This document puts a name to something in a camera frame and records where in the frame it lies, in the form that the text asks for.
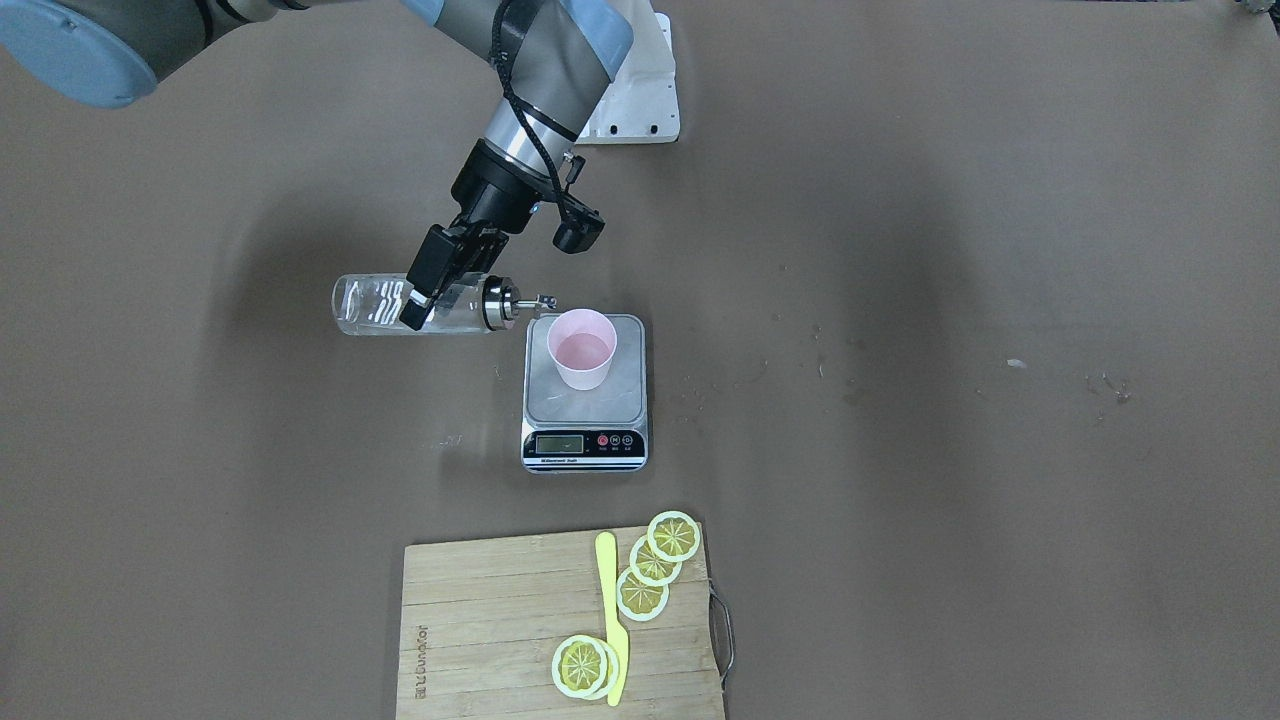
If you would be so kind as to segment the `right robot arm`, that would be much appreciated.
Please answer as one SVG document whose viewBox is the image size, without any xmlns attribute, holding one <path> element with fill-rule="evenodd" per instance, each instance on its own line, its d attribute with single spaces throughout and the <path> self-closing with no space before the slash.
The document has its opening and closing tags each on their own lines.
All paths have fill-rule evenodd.
<svg viewBox="0 0 1280 720">
<path fill-rule="evenodd" d="M 147 97 L 216 41 L 312 1 L 5 1 L 3 54 L 27 76 L 87 108 Z M 347 334 L 483 334 L 525 309 L 492 268 L 539 208 L 559 224 L 554 246 L 588 251 L 604 228 L 571 193 L 575 146 L 634 49 L 634 26 L 608 1 L 406 1 L 396 38 L 453 44 L 485 63 L 498 106 L 451 190 L 458 211 L 426 233 L 404 274 L 338 279 L 333 314 Z"/>
</svg>

